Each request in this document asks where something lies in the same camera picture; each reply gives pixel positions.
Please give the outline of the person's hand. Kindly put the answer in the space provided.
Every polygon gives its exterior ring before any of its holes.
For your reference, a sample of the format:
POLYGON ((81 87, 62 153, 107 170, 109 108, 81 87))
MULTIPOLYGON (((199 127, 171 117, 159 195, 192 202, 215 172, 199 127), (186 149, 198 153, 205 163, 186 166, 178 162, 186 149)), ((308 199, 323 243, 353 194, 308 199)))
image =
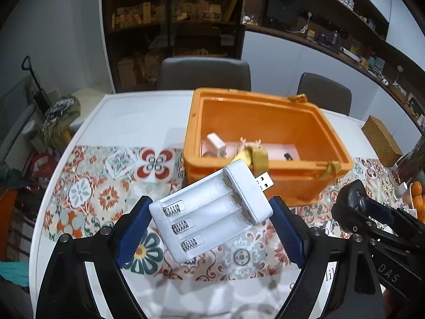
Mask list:
POLYGON ((382 294, 387 319, 396 318, 398 315, 399 298, 390 290, 385 289, 382 294))

